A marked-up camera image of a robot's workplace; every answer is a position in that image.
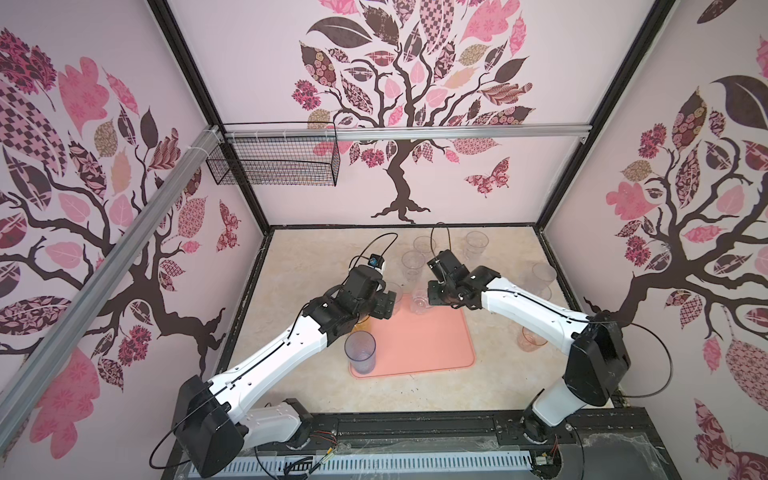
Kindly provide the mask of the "blue plastic cup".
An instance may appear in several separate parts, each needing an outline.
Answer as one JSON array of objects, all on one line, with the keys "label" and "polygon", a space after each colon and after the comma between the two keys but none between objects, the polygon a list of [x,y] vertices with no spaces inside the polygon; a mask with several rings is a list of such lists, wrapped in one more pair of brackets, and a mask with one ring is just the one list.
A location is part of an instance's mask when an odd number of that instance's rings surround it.
[{"label": "blue plastic cup", "polygon": [[375,337],[367,331],[351,333],[344,344],[344,352],[354,372],[370,374],[376,365],[377,344]]}]

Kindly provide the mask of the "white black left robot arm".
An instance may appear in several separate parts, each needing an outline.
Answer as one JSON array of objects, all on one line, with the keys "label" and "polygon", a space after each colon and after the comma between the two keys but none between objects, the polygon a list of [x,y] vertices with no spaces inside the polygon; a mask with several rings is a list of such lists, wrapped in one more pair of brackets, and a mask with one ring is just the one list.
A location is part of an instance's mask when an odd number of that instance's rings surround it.
[{"label": "white black left robot arm", "polygon": [[258,352],[208,380],[199,376],[186,380],[178,391],[171,432],[198,475],[218,474],[249,448],[302,445],[311,416],[300,402],[286,399],[262,408],[257,402],[360,321],[390,319],[395,299],[380,269],[355,266],[341,284],[303,306],[290,328]]}]

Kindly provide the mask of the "pink faceted plastic cup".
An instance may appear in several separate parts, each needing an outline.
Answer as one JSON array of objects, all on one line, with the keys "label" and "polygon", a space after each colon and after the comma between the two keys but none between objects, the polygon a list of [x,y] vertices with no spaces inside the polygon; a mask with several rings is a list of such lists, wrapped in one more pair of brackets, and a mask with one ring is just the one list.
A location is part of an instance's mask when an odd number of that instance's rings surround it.
[{"label": "pink faceted plastic cup", "polygon": [[547,343],[548,341],[545,338],[535,334],[533,331],[525,327],[521,329],[517,337],[517,345],[524,352],[536,351],[545,346]]}]

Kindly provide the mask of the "clear ribbed cup row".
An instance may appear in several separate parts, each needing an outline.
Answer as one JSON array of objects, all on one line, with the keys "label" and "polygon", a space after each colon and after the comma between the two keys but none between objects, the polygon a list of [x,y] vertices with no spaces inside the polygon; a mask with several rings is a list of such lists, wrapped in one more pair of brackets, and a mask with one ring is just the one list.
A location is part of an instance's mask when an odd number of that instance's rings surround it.
[{"label": "clear ribbed cup row", "polygon": [[549,286],[545,286],[537,293],[537,296],[545,301],[550,301],[552,299],[552,290]]}]

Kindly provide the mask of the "pink plastic tray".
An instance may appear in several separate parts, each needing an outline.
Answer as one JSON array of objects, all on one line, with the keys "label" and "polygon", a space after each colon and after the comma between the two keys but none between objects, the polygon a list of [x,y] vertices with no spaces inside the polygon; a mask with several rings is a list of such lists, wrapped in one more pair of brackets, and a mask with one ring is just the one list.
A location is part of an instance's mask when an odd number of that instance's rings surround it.
[{"label": "pink plastic tray", "polygon": [[371,372],[350,370],[358,379],[469,368],[476,360],[461,310],[432,307],[419,315],[411,311],[409,295],[391,319],[369,319],[360,329],[373,336],[376,349]]}]

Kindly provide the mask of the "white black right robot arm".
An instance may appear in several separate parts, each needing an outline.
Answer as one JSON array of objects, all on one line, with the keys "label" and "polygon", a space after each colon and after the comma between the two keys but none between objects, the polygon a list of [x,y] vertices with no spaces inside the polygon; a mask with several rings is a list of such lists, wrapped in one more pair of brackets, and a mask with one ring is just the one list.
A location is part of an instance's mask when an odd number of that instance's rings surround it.
[{"label": "white black right robot arm", "polygon": [[532,400],[522,424],[543,435],[584,406],[602,407],[617,390],[631,360],[617,322],[607,314],[587,315],[529,293],[495,270],[470,270],[450,250],[427,262],[433,306],[483,309],[513,320],[567,356],[565,371]]}]

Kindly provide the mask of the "yellow plastic cup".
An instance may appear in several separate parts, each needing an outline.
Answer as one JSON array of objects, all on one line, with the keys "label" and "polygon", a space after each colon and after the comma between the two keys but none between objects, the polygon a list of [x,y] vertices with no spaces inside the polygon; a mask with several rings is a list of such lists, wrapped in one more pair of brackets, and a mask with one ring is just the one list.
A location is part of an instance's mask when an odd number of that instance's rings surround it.
[{"label": "yellow plastic cup", "polygon": [[370,324],[371,324],[370,318],[366,317],[365,319],[361,320],[360,322],[358,322],[354,326],[353,332],[358,332],[358,331],[369,332],[370,331]]}]

